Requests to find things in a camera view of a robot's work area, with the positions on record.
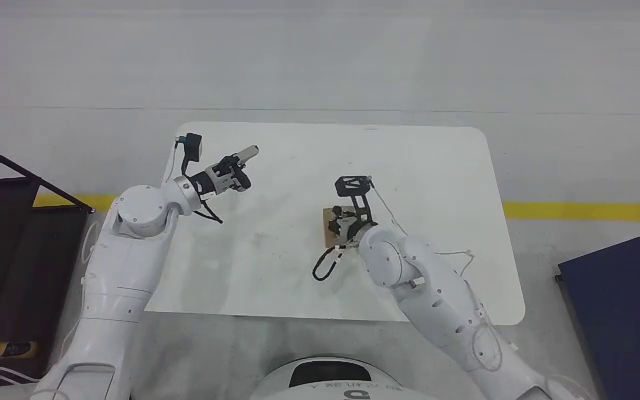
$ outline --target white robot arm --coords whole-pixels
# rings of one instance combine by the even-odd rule
[[[397,229],[367,230],[359,252],[418,332],[453,358],[489,400],[578,400],[529,367],[491,324],[473,290],[429,245]]]
[[[32,399],[129,398],[127,351],[160,281],[178,216],[199,209],[204,194],[250,187],[241,169],[257,153],[257,146],[250,146],[194,177],[179,176],[160,188],[134,186],[115,199],[83,278],[83,305],[73,340]]]

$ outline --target yellow line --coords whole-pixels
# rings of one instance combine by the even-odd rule
[[[76,197],[97,211],[107,211],[116,196],[111,194],[88,194],[77,195]],[[70,203],[52,193],[39,194],[34,202],[36,207],[63,204]],[[640,203],[532,203],[505,201],[502,206],[504,215],[508,219],[640,222]]]
[[[96,211],[108,211],[116,198],[112,194],[81,194],[75,196],[82,202],[89,204]],[[34,207],[60,206],[71,204],[67,200],[53,193],[40,193],[33,202]]]
[[[640,204],[505,201],[502,206],[510,219],[640,222]]]

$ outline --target wooden block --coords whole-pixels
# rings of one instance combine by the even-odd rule
[[[324,245],[326,248],[338,244],[338,236],[329,230],[329,221],[333,219],[331,208],[322,209],[322,227],[324,229]]]

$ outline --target black panel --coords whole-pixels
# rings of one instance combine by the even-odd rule
[[[607,399],[640,399],[640,238],[559,267]]]
[[[0,288],[0,341],[38,343],[30,359],[0,366],[42,377],[73,273],[87,219],[77,206],[34,208]]]
[[[371,375],[366,368],[350,362],[310,361],[298,365],[293,370],[289,387],[327,381],[371,382]]]
[[[38,183],[29,178],[0,179],[0,289],[37,193]]]

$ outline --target white table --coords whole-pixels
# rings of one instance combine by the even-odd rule
[[[493,322],[518,323],[524,299],[484,135],[473,128],[192,122],[203,136],[196,173],[257,144],[245,172],[253,187],[209,200],[223,220],[180,219],[148,311],[406,321],[359,257],[345,254],[329,279],[311,270],[324,250],[322,209],[349,205],[341,175],[371,175],[396,218],[437,251],[471,249],[465,272]],[[177,152],[178,174],[182,151]],[[165,176],[169,172],[169,163]],[[369,193],[374,220],[391,224]],[[457,268],[465,255],[448,256]]]

